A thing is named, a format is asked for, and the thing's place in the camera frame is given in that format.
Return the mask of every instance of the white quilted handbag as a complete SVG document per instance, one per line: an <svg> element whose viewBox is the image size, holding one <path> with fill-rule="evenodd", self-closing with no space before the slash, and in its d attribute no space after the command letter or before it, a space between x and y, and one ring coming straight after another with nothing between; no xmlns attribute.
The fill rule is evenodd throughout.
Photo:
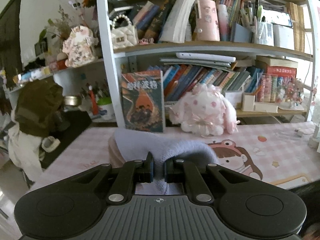
<svg viewBox="0 0 320 240"><path fill-rule="evenodd" d="M128 22L128 26L115 29L116 21L120 18L124 18ZM132 25L130 19L124 14L116 16L112 21L111 26L113 49L131 47L139 43L137 28Z"/></svg>

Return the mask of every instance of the crosshair marking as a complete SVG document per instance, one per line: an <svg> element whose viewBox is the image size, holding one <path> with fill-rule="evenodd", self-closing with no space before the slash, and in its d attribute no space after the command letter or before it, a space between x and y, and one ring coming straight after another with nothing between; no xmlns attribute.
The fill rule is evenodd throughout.
<svg viewBox="0 0 320 240"><path fill-rule="evenodd" d="M157 201L158 203L162 203L162 202L164 201L164 199L163 199L163 198L157 198L156 201Z"/></svg>

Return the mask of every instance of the pearl handle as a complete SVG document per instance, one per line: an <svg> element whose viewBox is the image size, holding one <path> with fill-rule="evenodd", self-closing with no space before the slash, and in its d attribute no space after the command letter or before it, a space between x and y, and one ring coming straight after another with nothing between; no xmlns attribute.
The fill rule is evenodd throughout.
<svg viewBox="0 0 320 240"><path fill-rule="evenodd" d="M117 21L118 19L120 19L120 18L125 19L125 20L127 21L127 23L128 23L128 26L132 25L132 23L130 22L130 19L128 18L128 16L126 16L126 15L124 15L124 14L122 14L122 15L119 14L119 15L117 15L117 16L113 19L113 21L112 21L112 23L111 23L111 30L114 30L114 29L115 29L116 21Z"/></svg>

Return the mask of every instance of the pink pen holder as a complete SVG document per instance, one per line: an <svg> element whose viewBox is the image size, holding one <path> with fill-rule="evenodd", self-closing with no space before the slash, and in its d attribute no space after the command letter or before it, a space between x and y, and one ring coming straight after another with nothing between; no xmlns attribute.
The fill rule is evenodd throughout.
<svg viewBox="0 0 320 240"><path fill-rule="evenodd" d="M220 41L216 4L212 0L197 0L196 31L199 41Z"/></svg>

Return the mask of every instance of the stuffed animal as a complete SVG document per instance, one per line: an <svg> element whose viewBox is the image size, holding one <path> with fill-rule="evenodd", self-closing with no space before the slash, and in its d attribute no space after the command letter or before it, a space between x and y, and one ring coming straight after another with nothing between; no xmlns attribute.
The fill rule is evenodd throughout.
<svg viewBox="0 0 320 240"><path fill-rule="evenodd" d="M173 107L170 108L170 121L180 123L185 132L202 136L222 135L237 132L236 110L213 85L197 85Z"/></svg>

